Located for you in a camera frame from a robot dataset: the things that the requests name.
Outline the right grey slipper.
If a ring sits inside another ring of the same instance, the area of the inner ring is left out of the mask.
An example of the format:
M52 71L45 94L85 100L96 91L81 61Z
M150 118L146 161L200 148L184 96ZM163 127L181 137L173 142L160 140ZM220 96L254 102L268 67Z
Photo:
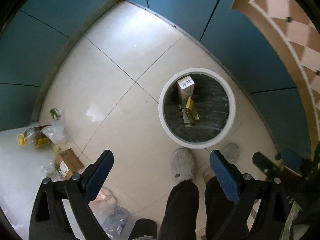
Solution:
M220 152L230 164L235 165L239 160L240 148L237 144L233 142L228 143ZM215 174L211 166L208 166L205 169L202 176L205 183L208 183L210 179L215 177Z

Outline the white carton in bin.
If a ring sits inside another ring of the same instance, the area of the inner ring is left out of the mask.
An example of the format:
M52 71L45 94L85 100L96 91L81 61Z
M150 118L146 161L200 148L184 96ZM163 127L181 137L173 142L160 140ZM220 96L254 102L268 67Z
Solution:
M190 75L177 81L178 96L181 101L181 105L184 107L189 99L193 96L195 82Z

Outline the yellow capped oil bottle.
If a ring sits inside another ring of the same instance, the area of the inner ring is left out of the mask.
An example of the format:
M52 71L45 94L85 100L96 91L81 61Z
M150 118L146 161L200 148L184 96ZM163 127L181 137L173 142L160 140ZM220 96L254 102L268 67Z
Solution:
M33 145L35 148L50 144L52 141L42 132L48 125L37 126L27 129L23 134L17 133L19 146Z

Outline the left grey slipper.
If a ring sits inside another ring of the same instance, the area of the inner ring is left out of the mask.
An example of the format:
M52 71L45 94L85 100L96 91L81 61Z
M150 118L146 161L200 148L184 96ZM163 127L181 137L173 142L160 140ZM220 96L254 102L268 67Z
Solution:
M194 156L188 148L176 149L170 157L170 166L176 185L185 180L195 180Z

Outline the black trouser leg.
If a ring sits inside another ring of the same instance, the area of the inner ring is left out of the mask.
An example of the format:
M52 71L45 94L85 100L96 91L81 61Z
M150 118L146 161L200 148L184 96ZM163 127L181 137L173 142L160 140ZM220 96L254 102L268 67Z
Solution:
M196 239L199 190L191 180L174 186L168 197L158 239Z
M213 172L204 177L204 182L206 184L204 193L207 215L206 238L213 239L235 207L235 204L227 199Z

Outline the left black trouser leg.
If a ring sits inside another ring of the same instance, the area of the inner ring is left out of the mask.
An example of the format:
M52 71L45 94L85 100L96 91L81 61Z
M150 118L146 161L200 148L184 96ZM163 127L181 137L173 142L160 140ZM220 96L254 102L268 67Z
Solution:
M191 180L174 186L168 197L158 239L196 239L199 190Z

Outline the checkered tablecloth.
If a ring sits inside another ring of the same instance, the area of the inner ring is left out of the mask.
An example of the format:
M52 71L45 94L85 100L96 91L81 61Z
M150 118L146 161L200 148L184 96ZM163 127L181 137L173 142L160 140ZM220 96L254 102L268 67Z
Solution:
M307 145L319 143L319 11L315 0L234 0L274 49L293 79L308 124Z

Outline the crumpled wrapper in bin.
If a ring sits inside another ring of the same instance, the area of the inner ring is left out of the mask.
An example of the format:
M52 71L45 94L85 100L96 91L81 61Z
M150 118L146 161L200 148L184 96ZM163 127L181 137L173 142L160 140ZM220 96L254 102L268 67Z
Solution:
M186 112L185 112L185 109L183 108L183 109L181 109L181 111L182 111L182 116L183 116L183 122L184 122L184 124L190 124L191 121L189 120L189 118L188 118L188 116L187 116L187 114L186 114Z

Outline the bag of pink eggs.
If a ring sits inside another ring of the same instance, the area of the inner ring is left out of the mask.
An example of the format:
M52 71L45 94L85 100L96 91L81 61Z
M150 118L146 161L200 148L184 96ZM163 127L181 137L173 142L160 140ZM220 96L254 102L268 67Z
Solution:
M102 187L95 200L89 203L90 208L95 213L103 211L112 211L116 205L116 198L112 191L106 187Z

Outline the green vegetable scrap on floor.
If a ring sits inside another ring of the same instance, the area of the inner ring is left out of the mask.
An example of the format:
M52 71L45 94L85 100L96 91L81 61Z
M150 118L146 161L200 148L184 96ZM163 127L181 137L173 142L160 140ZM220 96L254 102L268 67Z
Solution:
M60 111L57 108L52 108L50 111L50 116L52 117L52 119L57 119L59 120L61 118L61 114Z

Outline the grey slipper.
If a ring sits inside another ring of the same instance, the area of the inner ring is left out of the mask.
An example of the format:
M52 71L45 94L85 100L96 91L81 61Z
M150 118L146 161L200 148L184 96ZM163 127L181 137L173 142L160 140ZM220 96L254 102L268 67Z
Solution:
M185 180L195 180L194 156L188 148L176 149L170 157L170 166L176 185Z
M237 144L233 142L228 143L220 152L230 164L235 165L239 160L240 148ZM202 176L205 183L208 183L210 179L215 177L215 174L211 166L208 166L205 169Z

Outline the yellow packet in bin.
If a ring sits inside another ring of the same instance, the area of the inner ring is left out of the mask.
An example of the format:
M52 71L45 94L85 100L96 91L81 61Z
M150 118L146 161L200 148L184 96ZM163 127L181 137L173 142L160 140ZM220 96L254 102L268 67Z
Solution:
M190 122L195 123L197 120L199 120L199 116L191 96L188 98L185 105L185 113Z

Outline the clear plastic bag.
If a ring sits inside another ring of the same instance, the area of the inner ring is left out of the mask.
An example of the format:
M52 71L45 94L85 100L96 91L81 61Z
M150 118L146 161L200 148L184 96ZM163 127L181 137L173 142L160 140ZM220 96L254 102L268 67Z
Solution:
M61 118L51 119L51 123L45 127L42 132L52 141L54 144L64 144L69 141L69 135L65 129L66 118L65 111L59 110Z

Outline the brown cardboard box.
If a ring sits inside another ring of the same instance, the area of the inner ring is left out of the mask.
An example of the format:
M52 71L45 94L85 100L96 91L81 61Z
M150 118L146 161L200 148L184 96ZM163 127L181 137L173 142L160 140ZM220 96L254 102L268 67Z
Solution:
M59 153L56 156L54 165L59 174L66 180L84 168L84 164L71 148Z

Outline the blue kitchen base cabinets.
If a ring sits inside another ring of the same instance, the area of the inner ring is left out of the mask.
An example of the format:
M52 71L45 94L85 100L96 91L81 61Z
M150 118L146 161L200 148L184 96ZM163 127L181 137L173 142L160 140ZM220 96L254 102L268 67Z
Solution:
M177 24L249 94L276 146L306 153L316 137L298 83L234 0L129 0ZM1 130L27 126L80 34L111 0L1 0Z

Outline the right black trouser leg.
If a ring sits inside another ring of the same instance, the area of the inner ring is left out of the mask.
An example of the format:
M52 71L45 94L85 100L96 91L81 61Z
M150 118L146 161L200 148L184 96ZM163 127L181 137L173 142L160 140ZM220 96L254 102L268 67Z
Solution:
M204 182L206 184L204 193L207 215L206 238L213 239L235 207L235 204L227 199L213 172L204 177Z

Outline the white round trash bin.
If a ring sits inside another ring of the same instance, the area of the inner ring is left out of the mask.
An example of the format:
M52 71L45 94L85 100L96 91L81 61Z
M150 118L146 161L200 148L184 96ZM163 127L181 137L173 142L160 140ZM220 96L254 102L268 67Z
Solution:
M191 110L199 117L188 124L183 120L184 107L178 95L178 81L185 77L191 77L194 84ZM236 101L230 85L219 74L204 68L189 68L165 84L158 114L163 129L174 142L191 149L209 148L230 132Z

